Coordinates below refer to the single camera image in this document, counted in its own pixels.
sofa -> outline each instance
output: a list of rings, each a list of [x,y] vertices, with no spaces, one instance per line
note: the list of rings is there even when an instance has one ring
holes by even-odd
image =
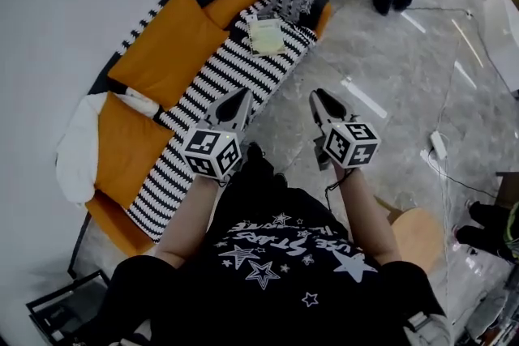
[[[160,240],[188,191],[193,175],[178,151],[211,102],[248,87],[254,117],[321,37],[331,15],[328,0],[313,0],[298,22],[282,20],[287,52],[255,58],[245,18],[270,1],[160,0],[84,98],[83,109],[97,120],[96,132],[89,133],[95,146],[84,152],[74,148],[68,157],[58,152],[58,181],[74,176],[63,168],[70,154],[91,153],[92,190],[76,198],[62,188],[69,200],[84,201],[126,255],[142,254]],[[138,105],[132,108],[132,100],[144,103],[147,115]],[[69,138],[75,146],[77,140]],[[97,159],[92,163],[93,153]]]

power strip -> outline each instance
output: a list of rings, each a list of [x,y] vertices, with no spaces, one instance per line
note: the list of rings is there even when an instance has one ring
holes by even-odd
[[[444,141],[441,138],[439,131],[435,131],[431,135],[432,146],[435,148],[438,159],[443,160],[447,157],[447,149],[445,148]]]

forearm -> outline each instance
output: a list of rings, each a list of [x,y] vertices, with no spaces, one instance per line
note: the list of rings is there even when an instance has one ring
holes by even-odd
[[[337,178],[341,179],[344,170],[336,166],[336,173]],[[355,169],[340,189],[355,243],[380,265],[401,260],[391,225],[360,169]]]
[[[178,268],[204,240],[217,196],[218,184],[196,176],[186,197],[168,223],[155,256]]]

orange cushion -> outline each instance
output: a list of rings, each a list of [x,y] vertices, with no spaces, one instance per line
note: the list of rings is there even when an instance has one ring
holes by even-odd
[[[173,135],[109,92],[98,119],[95,187],[128,209]]]
[[[99,190],[85,205],[99,228],[128,257],[141,255],[155,245],[117,203]]]
[[[317,28],[315,28],[315,34],[317,35],[317,39],[320,39],[323,35],[324,28],[326,27],[326,23],[328,23],[330,16],[332,15],[332,3],[326,3],[326,6],[323,8],[321,12],[321,16],[319,17],[319,22],[317,23]]]
[[[169,0],[108,76],[169,109],[228,35],[196,0]]]
[[[213,0],[205,8],[206,13],[211,20],[220,28],[227,28],[230,21],[246,7],[249,7],[258,0]]]

gray concrete floor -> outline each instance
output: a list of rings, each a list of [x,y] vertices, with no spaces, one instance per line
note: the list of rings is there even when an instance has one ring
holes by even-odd
[[[484,0],[415,0],[412,7],[469,9],[408,10],[426,30],[419,31],[401,15],[376,14],[371,0],[330,0],[333,15],[323,39],[282,84],[247,132],[292,187],[301,187],[323,203],[331,171],[320,172],[312,140],[319,134],[311,118],[308,96],[327,88],[350,103],[371,122],[382,138],[378,154],[364,173],[374,193],[400,209],[425,207],[447,234],[446,255],[430,275],[440,304],[459,333],[470,311],[486,291],[503,280],[510,266],[486,253],[470,255],[453,240],[451,228],[467,221],[465,201],[493,199],[441,177],[433,168],[428,140],[434,130],[446,136],[447,161],[440,168],[467,185],[495,194],[495,171],[517,170],[519,111],[489,62],[478,37],[477,20]],[[455,28],[462,28],[481,67]],[[458,61],[471,82],[458,69]],[[345,81],[360,88],[382,109],[382,118],[350,93]],[[332,210],[345,222],[338,191],[331,193]],[[91,224],[79,250],[79,273],[98,267],[113,272],[124,256]]]

